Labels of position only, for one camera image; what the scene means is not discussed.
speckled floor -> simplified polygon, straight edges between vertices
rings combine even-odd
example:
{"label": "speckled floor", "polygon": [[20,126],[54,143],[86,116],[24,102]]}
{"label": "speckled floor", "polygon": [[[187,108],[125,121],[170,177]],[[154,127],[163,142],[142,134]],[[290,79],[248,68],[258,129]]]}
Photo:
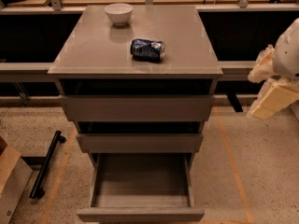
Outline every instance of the speckled floor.
{"label": "speckled floor", "polygon": [[[0,101],[0,135],[23,156],[44,156],[56,130],[60,144],[44,181],[45,196],[29,199],[34,171],[10,221],[82,223],[93,167],[75,139],[75,128],[53,101]],[[290,109],[259,121],[214,107],[192,166],[195,205],[206,224],[296,224],[299,220],[299,121]]]}

blue can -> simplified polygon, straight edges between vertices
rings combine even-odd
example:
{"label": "blue can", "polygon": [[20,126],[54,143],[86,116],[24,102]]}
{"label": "blue can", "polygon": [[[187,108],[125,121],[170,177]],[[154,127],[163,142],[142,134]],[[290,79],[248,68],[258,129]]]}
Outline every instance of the blue can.
{"label": "blue can", "polygon": [[165,44],[163,41],[135,39],[131,42],[130,53],[133,57],[146,61],[159,62],[164,58]]}

white bowl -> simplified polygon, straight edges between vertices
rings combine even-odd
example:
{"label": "white bowl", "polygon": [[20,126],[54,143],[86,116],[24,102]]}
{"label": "white bowl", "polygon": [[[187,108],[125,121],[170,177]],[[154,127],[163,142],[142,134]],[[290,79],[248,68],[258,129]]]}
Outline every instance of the white bowl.
{"label": "white bowl", "polygon": [[115,25],[126,24],[132,15],[133,7],[129,4],[111,4],[105,7],[105,12]]}

black metal rod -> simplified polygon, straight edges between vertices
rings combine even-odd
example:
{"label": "black metal rod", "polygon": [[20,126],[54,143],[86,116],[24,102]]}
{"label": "black metal rod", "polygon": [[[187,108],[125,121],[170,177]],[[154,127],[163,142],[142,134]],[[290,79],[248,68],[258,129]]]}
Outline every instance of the black metal rod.
{"label": "black metal rod", "polygon": [[45,158],[45,161],[38,173],[38,176],[36,178],[36,182],[34,184],[34,187],[32,188],[32,191],[30,193],[30,198],[32,199],[35,199],[37,196],[38,196],[38,192],[40,191],[40,187],[41,187],[41,184],[43,182],[43,179],[46,175],[46,172],[48,170],[48,166],[50,164],[50,160],[53,156],[53,153],[55,151],[55,148],[57,146],[57,143],[58,141],[60,140],[60,136],[61,136],[61,132],[60,131],[56,131],[53,139],[52,139],[52,142],[50,144],[50,147],[49,147],[49,150],[48,150],[48,153],[47,153],[47,156]]}
{"label": "black metal rod", "polygon": [[227,91],[226,96],[227,96],[228,100],[230,101],[230,103],[236,113],[243,112],[242,104],[239,102],[235,92]]}

cabinet top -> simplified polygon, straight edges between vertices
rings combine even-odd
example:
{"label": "cabinet top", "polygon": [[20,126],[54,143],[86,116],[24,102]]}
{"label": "cabinet top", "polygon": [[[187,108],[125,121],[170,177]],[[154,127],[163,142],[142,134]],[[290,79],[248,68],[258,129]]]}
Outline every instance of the cabinet top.
{"label": "cabinet top", "polygon": [[[135,38],[162,40],[164,59],[159,63],[135,60],[130,54]],[[88,6],[49,73],[219,76],[221,69],[195,6],[134,6],[123,27],[113,25],[105,6]]]}

